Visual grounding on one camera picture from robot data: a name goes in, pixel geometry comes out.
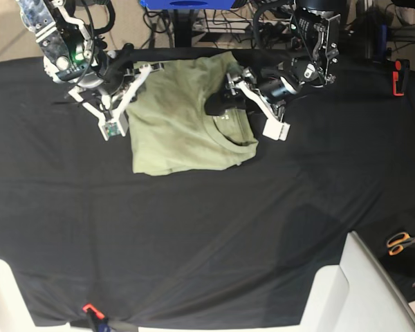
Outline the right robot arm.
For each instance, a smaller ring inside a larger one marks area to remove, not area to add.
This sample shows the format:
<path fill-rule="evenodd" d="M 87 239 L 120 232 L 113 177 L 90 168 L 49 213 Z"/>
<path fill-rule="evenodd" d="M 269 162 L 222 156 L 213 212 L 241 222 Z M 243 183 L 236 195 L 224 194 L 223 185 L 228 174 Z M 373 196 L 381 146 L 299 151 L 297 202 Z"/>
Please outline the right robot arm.
<path fill-rule="evenodd" d="M 68 97 L 98 120 L 105 140 L 126 136 L 126 108 L 136 99 L 149 75 L 161 71 L 160 62 L 136 65 L 133 45 L 107 50 L 104 34 L 111 31 L 116 13 L 111 1 L 19 1 L 24 26 L 35 35 L 44 55 L 44 70 L 58 84 L 69 83 Z M 109 19 L 96 28 L 92 18 L 76 17 L 75 9 L 102 6 Z"/>

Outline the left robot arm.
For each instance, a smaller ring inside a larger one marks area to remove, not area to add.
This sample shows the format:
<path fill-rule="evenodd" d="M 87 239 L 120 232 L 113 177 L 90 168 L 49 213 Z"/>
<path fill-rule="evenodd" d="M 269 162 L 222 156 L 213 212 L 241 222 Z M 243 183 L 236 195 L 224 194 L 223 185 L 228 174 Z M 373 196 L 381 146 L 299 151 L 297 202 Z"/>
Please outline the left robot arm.
<path fill-rule="evenodd" d="M 259 73 L 250 67 L 239 73 L 228 72 L 225 86 L 217 94 L 219 111 L 245 109 L 246 103 L 255 103 L 265 115 L 263 135 L 272 140 L 285 141 L 290 125 L 284 121 L 284 101 L 298 94 L 303 86 L 322 88 L 335 81 L 331 67 L 338 61 L 340 14 L 330 1 L 272 1 L 261 5 L 252 18 L 255 44 L 264 49 L 259 19 L 266 11 L 288 6 L 288 29 L 292 44 L 298 45 L 305 55 L 293 57 L 274 67 L 263 67 Z"/>

